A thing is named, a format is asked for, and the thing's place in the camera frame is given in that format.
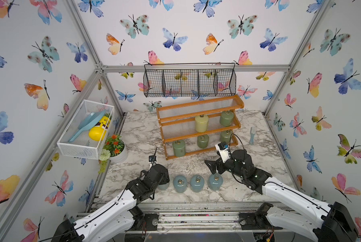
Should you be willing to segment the blue canister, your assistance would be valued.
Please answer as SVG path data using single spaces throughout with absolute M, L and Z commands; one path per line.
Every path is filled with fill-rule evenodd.
M 223 184 L 223 178 L 220 174 L 211 174 L 208 179 L 208 187 L 213 191 L 217 191 Z
M 190 180 L 190 188 L 193 192 L 199 193 L 203 190 L 205 181 L 201 175 L 194 175 Z
M 187 179 L 183 175 L 177 175 L 173 180 L 173 186 L 177 193 L 184 193 L 187 190 Z
M 161 191 L 165 191 L 165 190 L 168 189 L 169 185 L 170 185 L 170 182 L 165 183 L 165 184 L 160 184 L 160 185 L 157 187 L 157 189 L 159 189 L 159 190 L 161 190 Z

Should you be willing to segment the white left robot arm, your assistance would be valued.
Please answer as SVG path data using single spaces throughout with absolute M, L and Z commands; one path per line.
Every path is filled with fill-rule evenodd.
M 141 226 L 144 213 L 138 205 L 147 199 L 153 200 L 158 186 L 169 181 L 168 169 L 161 164 L 152 165 L 148 171 L 142 170 L 119 195 L 95 212 L 75 222 L 62 222 L 50 241 L 106 242 L 134 226 Z

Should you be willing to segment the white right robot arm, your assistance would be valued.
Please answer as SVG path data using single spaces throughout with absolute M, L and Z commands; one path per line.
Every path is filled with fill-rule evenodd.
M 244 227 L 283 228 L 314 242 L 354 242 L 358 229 L 348 209 L 338 203 L 329 204 L 312 198 L 284 184 L 272 174 L 254 166 L 245 149 L 231 152 L 218 149 L 216 161 L 206 160 L 212 174 L 230 173 L 252 191 L 273 198 L 290 210 L 263 203 L 253 214 L 241 218 Z

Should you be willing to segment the orange wooden three-tier shelf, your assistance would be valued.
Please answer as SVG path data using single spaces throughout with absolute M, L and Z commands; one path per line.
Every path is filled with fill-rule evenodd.
M 181 144 L 185 156 L 214 150 L 221 134 L 229 137 L 241 127 L 235 114 L 241 108 L 238 95 L 157 108 L 166 160 L 177 158 L 173 147 Z

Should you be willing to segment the small green canister bottom middle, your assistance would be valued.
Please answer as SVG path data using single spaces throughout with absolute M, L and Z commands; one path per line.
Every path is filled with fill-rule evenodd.
M 209 143 L 209 136 L 208 135 L 200 135 L 197 137 L 197 146 L 201 149 L 207 148 Z

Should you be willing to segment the small green canister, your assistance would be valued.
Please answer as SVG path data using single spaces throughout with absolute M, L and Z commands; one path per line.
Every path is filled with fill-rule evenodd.
M 209 143 L 209 136 L 208 135 L 200 135 L 197 137 L 197 146 L 201 149 L 207 148 Z
M 220 133 L 220 142 L 225 142 L 226 144 L 229 145 L 231 140 L 231 134 L 232 134 L 232 130 L 222 131 Z

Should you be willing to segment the small green canister bottom right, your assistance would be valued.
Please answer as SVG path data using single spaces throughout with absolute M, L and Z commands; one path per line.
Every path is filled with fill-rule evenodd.
M 226 144 L 229 145 L 231 140 L 231 134 L 232 134 L 232 130 L 222 131 L 220 133 L 220 142 L 225 142 Z

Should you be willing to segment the green canister bottom left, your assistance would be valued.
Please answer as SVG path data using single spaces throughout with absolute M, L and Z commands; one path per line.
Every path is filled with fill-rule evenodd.
M 174 156 L 183 157 L 186 154 L 185 150 L 185 141 L 184 140 L 176 140 L 172 143 Z

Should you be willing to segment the yellow-green canister middle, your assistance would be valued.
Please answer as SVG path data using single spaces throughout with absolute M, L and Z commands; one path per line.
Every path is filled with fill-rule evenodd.
M 209 117 L 207 115 L 195 116 L 195 129 L 199 133 L 206 132 L 208 129 Z

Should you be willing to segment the green canister middle right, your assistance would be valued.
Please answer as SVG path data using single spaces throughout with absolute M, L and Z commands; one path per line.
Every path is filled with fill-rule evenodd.
M 220 124 L 224 127 L 231 126 L 234 113 L 232 111 L 223 111 L 220 115 Z

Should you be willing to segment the potted orange flower plant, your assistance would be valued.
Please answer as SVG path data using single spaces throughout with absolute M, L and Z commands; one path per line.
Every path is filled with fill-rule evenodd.
M 99 153 L 99 171 L 98 174 L 105 173 L 109 162 L 122 163 L 128 157 L 127 147 L 120 135 L 109 136 L 103 149 Z

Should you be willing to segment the yellow mustard bottle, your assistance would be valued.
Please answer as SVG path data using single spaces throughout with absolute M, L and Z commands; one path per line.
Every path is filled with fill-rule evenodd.
M 109 124 L 109 117 L 103 116 L 100 121 L 89 130 L 89 138 L 97 142 L 102 141 L 106 135 Z

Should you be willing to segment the light blue dustpan scoop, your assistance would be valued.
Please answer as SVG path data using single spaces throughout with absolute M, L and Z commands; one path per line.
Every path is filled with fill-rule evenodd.
M 69 143 L 74 142 L 79 135 L 84 131 L 89 131 L 93 128 L 105 115 L 106 111 L 90 113 L 78 126 L 78 131 L 69 139 Z

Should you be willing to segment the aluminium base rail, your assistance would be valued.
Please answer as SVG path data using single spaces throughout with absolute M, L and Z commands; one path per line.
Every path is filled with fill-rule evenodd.
M 256 211 L 234 213 L 224 212 L 209 214 L 208 212 L 170 212 L 169 214 L 160 213 L 144 213 L 144 221 L 141 226 L 134 226 L 128 231 L 148 231 L 164 230 L 169 232 L 197 232 L 197 231 L 275 231 L 283 228 L 257 228 L 244 227 L 245 221 L 241 218 L 253 215 Z

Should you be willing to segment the white mesh wall basket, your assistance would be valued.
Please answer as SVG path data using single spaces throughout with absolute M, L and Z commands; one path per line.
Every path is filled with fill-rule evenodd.
M 74 113 L 72 119 L 63 131 L 57 142 L 57 146 L 64 156 L 84 159 L 99 159 L 99 153 L 104 146 L 105 139 L 109 133 L 109 127 L 102 141 L 94 141 L 89 138 L 89 131 L 82 132 L 79 137 L 72 143 L 69 139 L 78 131 L 78 126 L 90 113 L 106 111 L 104 116 L 109 117 L 110 124 L 114 118 L 114 107 L 105 103 L 99 103 L 89 100 L 83 100 Z

